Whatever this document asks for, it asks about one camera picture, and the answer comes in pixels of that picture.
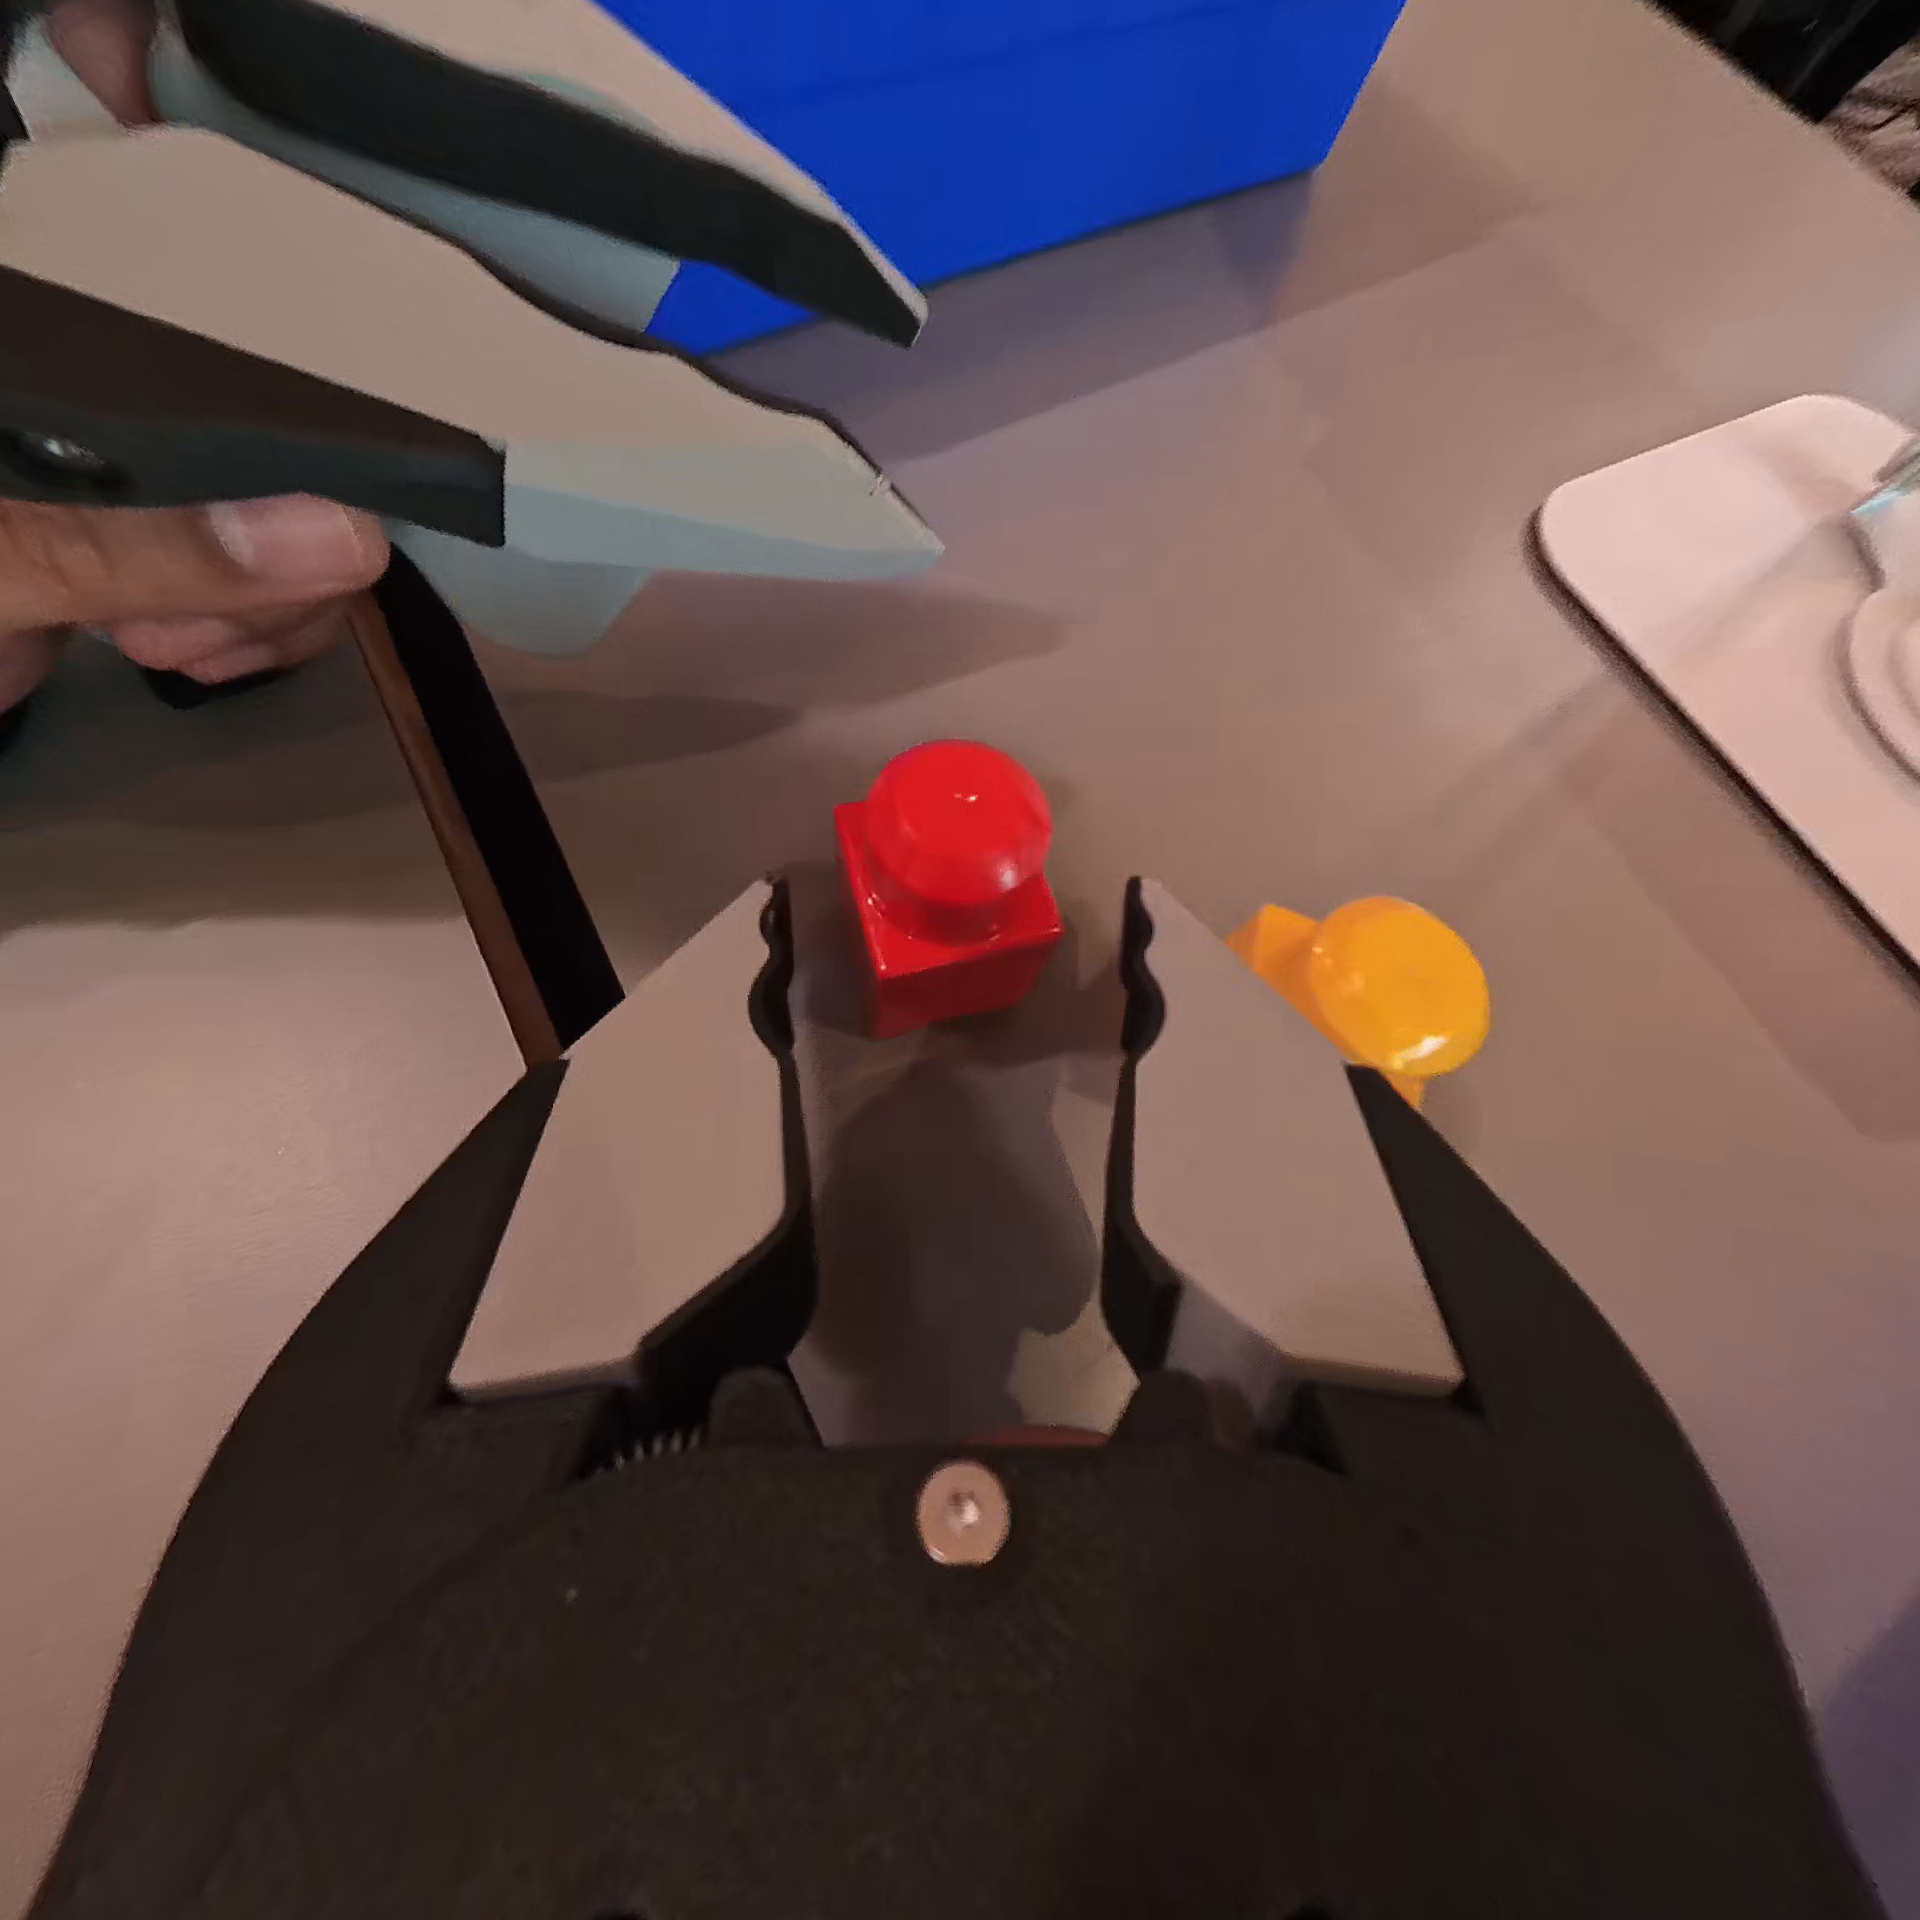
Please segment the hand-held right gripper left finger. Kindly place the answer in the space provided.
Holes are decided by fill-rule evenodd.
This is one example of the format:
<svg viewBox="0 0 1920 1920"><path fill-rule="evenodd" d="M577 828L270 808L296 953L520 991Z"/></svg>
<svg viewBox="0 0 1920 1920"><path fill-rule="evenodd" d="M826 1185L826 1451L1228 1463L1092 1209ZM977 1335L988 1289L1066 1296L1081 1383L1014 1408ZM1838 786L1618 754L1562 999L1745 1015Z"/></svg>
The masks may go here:
<svg viewBox="0 0 1920 1920"><path fill-rule="evenodd" d="M756 880L568 1049L449 1386L702 1398L818 1303L782 880Z"/></svg>

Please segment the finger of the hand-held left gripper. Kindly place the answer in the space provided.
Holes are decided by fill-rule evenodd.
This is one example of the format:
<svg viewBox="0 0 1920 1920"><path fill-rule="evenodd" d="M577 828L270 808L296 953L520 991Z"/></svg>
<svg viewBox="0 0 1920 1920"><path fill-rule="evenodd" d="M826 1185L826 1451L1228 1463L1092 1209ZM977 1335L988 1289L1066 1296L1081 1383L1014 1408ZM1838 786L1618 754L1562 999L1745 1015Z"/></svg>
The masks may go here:
<svg viewBox="0 0 1920 1920"><path fill-rule="evenodd" d="M892 346L923 294L794 161L587 2L176 2L160 122L223 136L638 346L707 266Z"/></svg>
<svg viewBox="0 0 1920 1920"><path fill-rule="evenodd" d="M593 650L658 575L892 583L944 544L830 418L548 319L454 246L199 131L31 144L4 266L463 428L504 539L380 508L472 633Z"/></svg>

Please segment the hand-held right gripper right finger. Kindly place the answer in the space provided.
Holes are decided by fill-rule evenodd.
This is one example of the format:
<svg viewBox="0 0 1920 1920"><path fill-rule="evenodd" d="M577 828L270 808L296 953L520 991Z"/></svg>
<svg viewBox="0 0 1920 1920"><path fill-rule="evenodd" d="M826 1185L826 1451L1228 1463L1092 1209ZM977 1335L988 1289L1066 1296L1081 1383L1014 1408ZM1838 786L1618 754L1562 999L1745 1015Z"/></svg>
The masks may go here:
<svg viewBox="0 0 1920 1920"><path fill-rule="evenodd" d="M1460 1387L1355 1072L1170 889L1121 912L1100 1310L1130 1369L1233 1387Z"/></svg>

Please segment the orange mega block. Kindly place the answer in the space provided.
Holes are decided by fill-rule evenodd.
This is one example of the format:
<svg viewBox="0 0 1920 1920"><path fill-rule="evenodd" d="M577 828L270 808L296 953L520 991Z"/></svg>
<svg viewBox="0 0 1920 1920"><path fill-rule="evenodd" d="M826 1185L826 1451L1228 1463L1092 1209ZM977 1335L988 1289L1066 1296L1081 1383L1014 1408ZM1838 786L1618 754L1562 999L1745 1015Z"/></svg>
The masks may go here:
<svg viewBox="0 0 1920 1920"><path fill-rule="evenodd" d="M1425 907L1348 900L1323 920L1262 905L1228 947L1348 1066L1378 1072L1411 1108L1488 1040L1494 994L1475 950Z"/></svg>

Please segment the red mega block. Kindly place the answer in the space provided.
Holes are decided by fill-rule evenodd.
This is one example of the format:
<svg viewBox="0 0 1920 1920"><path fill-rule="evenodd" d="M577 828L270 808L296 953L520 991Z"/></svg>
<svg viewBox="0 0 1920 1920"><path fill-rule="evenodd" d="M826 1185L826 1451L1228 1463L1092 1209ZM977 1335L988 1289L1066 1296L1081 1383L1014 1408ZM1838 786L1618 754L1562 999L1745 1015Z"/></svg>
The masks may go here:
<svg viewBox="0 0 1920 1920"><path fill-rule="evenodd" d="M923 740L840 806L833 831L876 1038L994 1015L1034 992L1066 920L1048 879L1050 799L1020 760Z"/></svg>

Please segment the blue plastic bin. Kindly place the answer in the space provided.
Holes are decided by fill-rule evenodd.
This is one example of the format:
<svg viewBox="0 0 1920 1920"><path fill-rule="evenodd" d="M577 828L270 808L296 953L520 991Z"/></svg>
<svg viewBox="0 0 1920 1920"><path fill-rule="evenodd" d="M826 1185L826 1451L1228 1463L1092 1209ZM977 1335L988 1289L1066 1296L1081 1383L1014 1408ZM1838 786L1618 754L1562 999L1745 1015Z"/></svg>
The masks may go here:
<svg viewBox="0 0 1920 1920"><path fill-rule="evenodd" d="M610 2L932 286L1319 168L1404 2Z"/></svg>

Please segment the person's left hand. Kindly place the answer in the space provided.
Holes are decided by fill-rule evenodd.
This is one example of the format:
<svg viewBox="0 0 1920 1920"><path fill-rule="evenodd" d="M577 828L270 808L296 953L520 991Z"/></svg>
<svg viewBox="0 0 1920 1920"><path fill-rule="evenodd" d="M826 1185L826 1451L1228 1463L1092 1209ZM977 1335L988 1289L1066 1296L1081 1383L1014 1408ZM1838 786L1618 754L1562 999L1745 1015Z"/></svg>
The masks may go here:
<svg viewBox="0 0 1920 1920"><path fill-rule="evenodd" d="M3 711L35 696L76 632L201 687L302 666L390 560L378 520L318 497L188 510L8 500Z"/></svg>

